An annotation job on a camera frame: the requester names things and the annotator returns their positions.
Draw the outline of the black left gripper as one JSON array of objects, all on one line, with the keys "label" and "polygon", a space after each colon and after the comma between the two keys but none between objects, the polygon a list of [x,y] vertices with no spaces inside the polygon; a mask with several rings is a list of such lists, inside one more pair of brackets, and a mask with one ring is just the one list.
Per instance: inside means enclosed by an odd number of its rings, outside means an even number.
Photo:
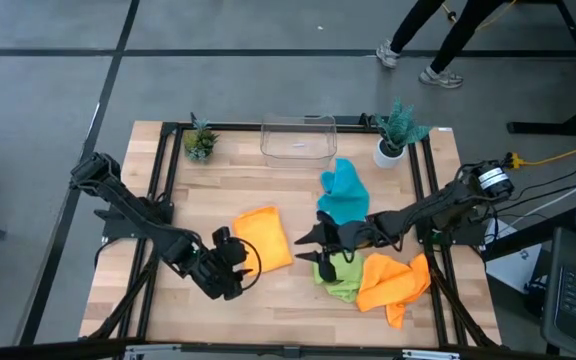
[{"label": "black left gripper", "polygon": [[242,240],[231,235],[228,227],[212,233],[214,247],[201,245],[189,275],[196,285],[211,299],[223,297],[233,300],[243,293],[243,277],[252,269],[239,269],[247,258]]}]

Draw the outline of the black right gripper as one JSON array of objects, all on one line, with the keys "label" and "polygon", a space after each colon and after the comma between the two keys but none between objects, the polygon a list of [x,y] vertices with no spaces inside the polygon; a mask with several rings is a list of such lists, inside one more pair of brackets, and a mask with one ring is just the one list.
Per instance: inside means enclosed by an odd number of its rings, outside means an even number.
[{"label": "black right gripper", "polygon": [[[296,244],[337,244],[344,250],[358,250],[368,247],[382,248],[391,246],[398,249],[398,213],[378,212],[368,215],[364,221],[349,221],[338,225],[326,212],[316,212],[318,223],[311,230],[295,241]],[[334,265],[330,255],[317,251],[296,254],[301,260],[312,262],[316,273],[324,282],[337,280]]]}]

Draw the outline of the green microfiber towel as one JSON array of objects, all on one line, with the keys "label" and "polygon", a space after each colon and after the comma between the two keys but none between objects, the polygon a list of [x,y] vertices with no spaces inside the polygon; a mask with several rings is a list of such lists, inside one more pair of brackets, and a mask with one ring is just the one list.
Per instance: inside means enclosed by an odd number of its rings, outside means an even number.
[{"label": "green microfiber towel", "polygon": [[355,302],[363,281],[364,257],[361,253],[344,251],[332,254],[329,262],[336,279],[327,281],[321,276],[322,263],[317,259],[313,264],[314,283],[345,303]]}]

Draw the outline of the orange microfiber towel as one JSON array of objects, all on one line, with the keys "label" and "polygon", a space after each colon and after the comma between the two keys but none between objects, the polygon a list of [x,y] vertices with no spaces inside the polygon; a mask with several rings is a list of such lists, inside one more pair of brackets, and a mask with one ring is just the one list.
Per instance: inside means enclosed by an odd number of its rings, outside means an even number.
[{"label": "orange microfiber towel", "polygon": [[429,265],[423,253],[408,264],[373,253],[364,261],[356,304],[361,312],[384,307],[389,326],[401,329],[406,305],[415,302],[430,284]]},{"label": "orange microfiber towel", "polygon": [[233,230],[237,238],[246,241],[244,268],[250,270],[250,276],[293,263],[277,207],[262,207],[238,216]]}]

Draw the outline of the teal microfiber towel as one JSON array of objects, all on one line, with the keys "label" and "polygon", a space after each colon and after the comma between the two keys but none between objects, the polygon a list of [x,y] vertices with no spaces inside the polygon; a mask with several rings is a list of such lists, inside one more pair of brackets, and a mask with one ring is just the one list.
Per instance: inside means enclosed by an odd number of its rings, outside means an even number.
[{"label": "teal microfiber towel", "polygon": [[332,217],[336,224],[363,221],[368,214],[370,195],[362,183],[353,163],[336,158],[333,171],[320,176],[323,194],[317,208]]}]

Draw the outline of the black crossbar with silver brackets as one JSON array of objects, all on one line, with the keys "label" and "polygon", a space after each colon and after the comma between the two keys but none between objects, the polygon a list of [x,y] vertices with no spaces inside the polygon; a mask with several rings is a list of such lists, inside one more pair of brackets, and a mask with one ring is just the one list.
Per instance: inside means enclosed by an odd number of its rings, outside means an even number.
[{"label": "black crossbar with silver brackets", "polygon": [[506,348],[446,345],[438,348],[338,347],[148,342],[139,338],[82,339],[72,342],[0,347],[0,360],[130,360],[158,351],[232,353],[298,359],[304,356],[370,356],[392,360],[576,360],[576,357],[514,351]]}]

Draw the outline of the clear plastic bin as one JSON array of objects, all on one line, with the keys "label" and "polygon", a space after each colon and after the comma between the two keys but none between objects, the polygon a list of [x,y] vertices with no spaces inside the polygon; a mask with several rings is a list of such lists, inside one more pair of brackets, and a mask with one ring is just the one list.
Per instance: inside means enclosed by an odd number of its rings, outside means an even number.
[{"label": "clear plastic bin", "polygon": [[267,114],[261,122],[260,151],[269,167],[326,168],[337,153],[336,119]]}]

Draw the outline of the leafy plant in white pot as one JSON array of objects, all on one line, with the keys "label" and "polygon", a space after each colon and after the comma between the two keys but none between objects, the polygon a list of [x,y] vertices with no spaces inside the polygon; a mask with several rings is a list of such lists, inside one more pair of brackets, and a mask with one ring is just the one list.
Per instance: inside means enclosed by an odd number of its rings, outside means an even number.
[{"label": "leafy plant in white pot", "polygon": [[416,123],[413,111],[413,105],[404,105],[396,98],[387,117],[379,114],[372,116],[372,122],[380,135],[373,156],[379,168],[395,167],[408,145],[421,141],[430,133],[430,126]]}]

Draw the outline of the small spiky succulent plant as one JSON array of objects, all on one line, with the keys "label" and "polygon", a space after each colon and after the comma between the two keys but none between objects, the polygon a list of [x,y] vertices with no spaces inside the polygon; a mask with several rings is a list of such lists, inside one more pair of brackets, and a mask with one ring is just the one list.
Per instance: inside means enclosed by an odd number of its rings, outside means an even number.
[{"label": "small spiky succulent plant", "polygon": [[213,153],[219,135],[214,133],[207,119],[199,119],[190,113],[192,130],[184,132],[183,145],[185,156],[193,162],[206,163]]}]

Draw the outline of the white cardboard box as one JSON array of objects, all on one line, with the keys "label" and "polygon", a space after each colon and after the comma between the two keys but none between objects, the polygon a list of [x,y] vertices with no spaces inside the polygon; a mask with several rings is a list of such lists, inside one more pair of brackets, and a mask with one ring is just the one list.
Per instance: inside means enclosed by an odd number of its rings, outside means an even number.
[{"label": "white cardboard box", "polygon": [[[485,233],[485,248],[492,248],[502,237],[514,232],[516,229],[509,227],[503,221],[490,220]],[[532,279],[541,249],[542,245],[536,244],[504,257],[486,260],[486,273],[514,290],[526,294],[527,285]]]}]

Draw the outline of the black laptop desk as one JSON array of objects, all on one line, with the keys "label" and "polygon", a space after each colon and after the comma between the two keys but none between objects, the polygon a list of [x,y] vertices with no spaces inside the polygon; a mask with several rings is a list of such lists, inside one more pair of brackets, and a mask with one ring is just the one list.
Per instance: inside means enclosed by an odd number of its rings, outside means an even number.
[{"label": "black laptop desk", "polygon": [[536,223],[498,240],[492,248],[484,251],[484,257],[493,260],[510,255],[532,245],[540,244],[548,239],[553,240],[557,228],[565,228],[576,232],[576,210],[571,209],[547,220]]}]

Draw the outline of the person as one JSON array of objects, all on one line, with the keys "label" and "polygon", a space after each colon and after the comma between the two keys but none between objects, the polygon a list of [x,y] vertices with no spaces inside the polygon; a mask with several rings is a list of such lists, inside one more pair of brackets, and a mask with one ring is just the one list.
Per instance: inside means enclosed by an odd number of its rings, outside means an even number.
[{"label": "person", "polygon": [[[434,60],[419,75],[426,85],[455,89],[463,84],[463,78],[448,69],[448,65],[463,50],[479,25],[490,16],[504,0],[467,0],[465,7],[452,26]],[[376,49],[376,57],[386,68],[394,69],[403,48],[442,6],[444,0],[417,0],[390,40]]]}]

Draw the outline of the black aluminium table frame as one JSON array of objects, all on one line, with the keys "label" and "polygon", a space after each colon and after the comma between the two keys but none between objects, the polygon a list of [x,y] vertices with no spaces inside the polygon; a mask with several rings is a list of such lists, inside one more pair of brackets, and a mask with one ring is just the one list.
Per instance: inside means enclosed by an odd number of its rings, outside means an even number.
[{"label": "black aluminium table frame", "polygon": [[[322,194],[322,169],[266,166],[260,151],[260,125],[225,123],[212,125],[221,133],[215,153],[206,165],[193,164],[180,155],[168,170],[173,142],[185,124],[172,134],[162,122],[134,124],[122,167],[122,180],[137,196],[146,195],[155,159],[163,160],[156,190],[171,194],[175,204],[172,223],[199,233],[212,247],[211,233],[232,225],[237,216],[257,208],[276,206],[291,254],[309,252],[316,245],[294,246],[316,222],[316,201]],[[376,133],[361,126],[339,126],[337,155],[351,160],[370,193],[370,212],[399,209],[430,192],[431,181],[444,185],[459,167],[453,132],[434,129],[429,145],[412,147],[392,169],[373,161]],[[92,281],[80,336],[93,333],[126,293],[129,277],[147,261],[151,244],[119,239],[105,248]],[[500,334],[482,260],[467,246],[452,246],[450,257],[432,251],[439,266],[451,258],[454,279],[464,306],[494,342]],[[310,262],[295,259],[290,266],[264,273],[249,291],[232,301],[210,300],[189,278],[181,279],[160,265],[154,290],[144,289],[132,307],[125,336],[139,332],[152,342],[217,343],[251,345],[299,345],[338,347],[435,348],[438,346],[433,295],[429,288],[406,306],[402,329],[391,328],[384,307],[360,312],[355,303],[330,296],[313,282]]]}]

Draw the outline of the black desk frame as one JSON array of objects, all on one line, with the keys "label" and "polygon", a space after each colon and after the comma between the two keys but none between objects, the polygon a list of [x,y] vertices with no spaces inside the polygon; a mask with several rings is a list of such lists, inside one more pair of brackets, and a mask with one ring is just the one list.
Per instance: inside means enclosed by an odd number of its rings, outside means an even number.
[{"label": "black desk frame", "polygon": [[[555,5],[576,45],[576,22],[565,5],[564,0],[528,1]],[[561,123],[507,122],[506,129],[510,134],[576,136],[576,114]]]}]

